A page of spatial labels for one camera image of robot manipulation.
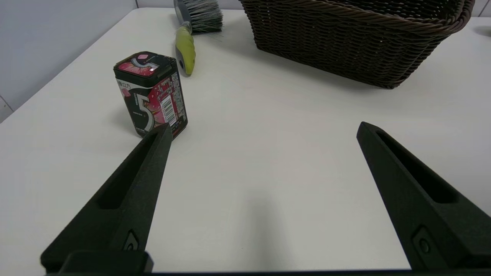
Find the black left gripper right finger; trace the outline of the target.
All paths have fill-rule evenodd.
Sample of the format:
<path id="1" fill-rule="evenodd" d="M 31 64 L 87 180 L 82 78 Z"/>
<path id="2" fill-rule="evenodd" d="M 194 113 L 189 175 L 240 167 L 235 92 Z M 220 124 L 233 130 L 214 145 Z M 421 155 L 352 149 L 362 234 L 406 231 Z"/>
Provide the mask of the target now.
<path id="1" fill-rule="evenodd" d="M 488 214 L 383 129 L 356 138 L 412 270 L 490 270 Z"/>

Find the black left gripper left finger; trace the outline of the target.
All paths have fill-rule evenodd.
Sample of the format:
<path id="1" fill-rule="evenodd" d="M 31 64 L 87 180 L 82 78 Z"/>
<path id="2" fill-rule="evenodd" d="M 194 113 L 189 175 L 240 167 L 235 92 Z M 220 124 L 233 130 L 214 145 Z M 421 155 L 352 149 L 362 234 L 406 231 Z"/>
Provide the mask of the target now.
<path id="1" fill-rule="evenodd" d="M 144 274 L 145 251 L 173 140 L 166 123 L 151 130 L 44 250 L 47 274 Z"/>

